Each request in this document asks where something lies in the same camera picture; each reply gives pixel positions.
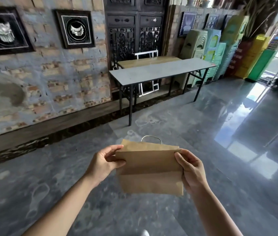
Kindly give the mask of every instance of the brick wall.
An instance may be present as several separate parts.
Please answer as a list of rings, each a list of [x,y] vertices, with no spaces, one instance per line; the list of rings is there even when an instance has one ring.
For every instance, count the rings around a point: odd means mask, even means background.
[[[0,134],[110,101],[102,0],[0,0],[17,6],[36,51],[0,56],[0,73],[26,92],[22,109],[0,116]],[[92,11],[96,47],[62,48],[52,9]]]
[[[220,30],[223,24],[225,15],[238,15],[240,11],[238,10],[228,10],[228,9],[215,9],[215,8],[202,8],[202,7],[186,7],[179,5],[171,5],[169,7],[169,14],[167,19],[169,20],[166,26],[166,39],[163,47],[163,54],[167,56],[177,56],[179,55],[185,37],[178,37],[178,32],[180,28],[180,22],[183,12],[196,12],[197,17],[194,25],[194,29],[202,29],[205,24],[205,19],[207,14],[218,14],[219,19],[216,24],[216,29]]]

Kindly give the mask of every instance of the gray table top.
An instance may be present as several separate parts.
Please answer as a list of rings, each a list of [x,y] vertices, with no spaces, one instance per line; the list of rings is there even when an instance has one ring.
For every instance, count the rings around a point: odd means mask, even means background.
[[[110,73],[122,86],[125,86],[215,66],[215,64],[207,62],[205,60],[192,58],[127,69],[110,70]]]

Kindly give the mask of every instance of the framed picture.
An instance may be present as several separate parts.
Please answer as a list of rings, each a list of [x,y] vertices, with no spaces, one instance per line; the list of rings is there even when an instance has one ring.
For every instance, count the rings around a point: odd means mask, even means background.
[[[219,19],[219,15],[209,15],[206,16],[205,29],[214,29]]]
[[[54,10],[65,49],[95,47],[90,11]]]
[[[0,7],[0,55],[35,51],[16,7]]]
[[[186,36],[188,34],[188,32],[194,27],[196,17],[197,13],[183,12],[178,37]]]
[[[224,21],[223,21],[223,25],[222,25],[222,31],[225,29],[227,23],[229,22],[229,20],[231,19],[232,15],[225,15],[224,17]]]

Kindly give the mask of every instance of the brown paper bag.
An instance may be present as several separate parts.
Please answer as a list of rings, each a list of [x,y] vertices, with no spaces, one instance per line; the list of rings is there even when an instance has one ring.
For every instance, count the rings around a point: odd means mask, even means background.
[[[126,164],[116,170],[125,193],[183,195],[183,168],[174,157],[179,146],[123,139],[116,158]]]

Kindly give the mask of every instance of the shoe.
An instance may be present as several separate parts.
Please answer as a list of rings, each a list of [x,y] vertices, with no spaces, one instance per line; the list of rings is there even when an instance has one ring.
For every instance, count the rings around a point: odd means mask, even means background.
[[[150,236],[147,230],[143,230],[141,236]]]

